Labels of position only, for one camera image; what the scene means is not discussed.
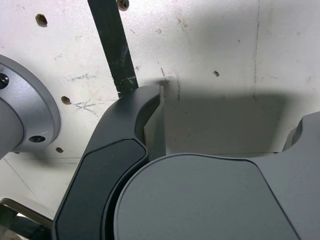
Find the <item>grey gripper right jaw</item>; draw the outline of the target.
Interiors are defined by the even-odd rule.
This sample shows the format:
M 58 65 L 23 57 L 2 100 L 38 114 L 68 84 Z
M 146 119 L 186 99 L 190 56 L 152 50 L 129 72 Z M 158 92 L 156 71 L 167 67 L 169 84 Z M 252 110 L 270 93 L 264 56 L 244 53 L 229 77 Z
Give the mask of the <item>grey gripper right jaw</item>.
M 176 154 L 148 163 L 116 204 L 117 240 L 317 240 L 320 115 L 289 149 L 262 157 Z

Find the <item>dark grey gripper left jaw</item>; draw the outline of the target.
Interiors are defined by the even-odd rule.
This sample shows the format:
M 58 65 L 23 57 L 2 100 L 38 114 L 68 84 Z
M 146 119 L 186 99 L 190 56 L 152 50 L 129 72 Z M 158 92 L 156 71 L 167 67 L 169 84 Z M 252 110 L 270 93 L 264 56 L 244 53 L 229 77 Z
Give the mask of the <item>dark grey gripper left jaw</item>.
M 162 87 L 147 85 L 114 102 L 99 120 L 54 217 L 54 240 L 112 240 L 118 198 L 149 161 L 144 128 Z

